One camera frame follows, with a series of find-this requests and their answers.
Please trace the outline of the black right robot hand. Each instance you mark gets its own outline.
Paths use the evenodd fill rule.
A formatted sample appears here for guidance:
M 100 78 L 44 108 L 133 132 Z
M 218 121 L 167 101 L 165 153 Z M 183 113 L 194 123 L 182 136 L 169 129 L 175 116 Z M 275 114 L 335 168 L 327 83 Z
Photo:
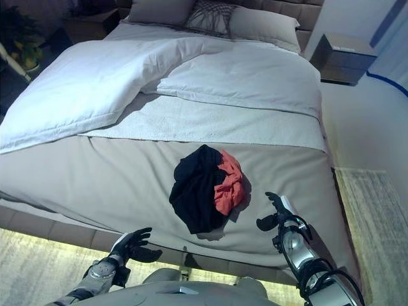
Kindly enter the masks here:
M 266 192 L 265 195 L 272 202 L 272 205 L 276 209 L 276 213 L 270 214 L 262 219 L 257 219 L 256 226 L 259 230 L 270 231 L 287 221 L 293 221 L 298 224 L 297 218 L 283 205 L 280 196 L 272 192 Z

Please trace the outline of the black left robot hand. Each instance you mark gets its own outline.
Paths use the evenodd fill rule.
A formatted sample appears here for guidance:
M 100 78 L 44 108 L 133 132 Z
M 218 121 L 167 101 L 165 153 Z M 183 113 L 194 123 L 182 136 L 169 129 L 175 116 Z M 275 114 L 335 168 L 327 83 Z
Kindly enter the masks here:
M 162 250 L 150 250 L 146 248 L 152 228 L 143 228 L 132 233 L 123 234 L 113 245 L 109 256 L 126 266 L 129 259 L 142 263 L 157 261 L 163 254 Z

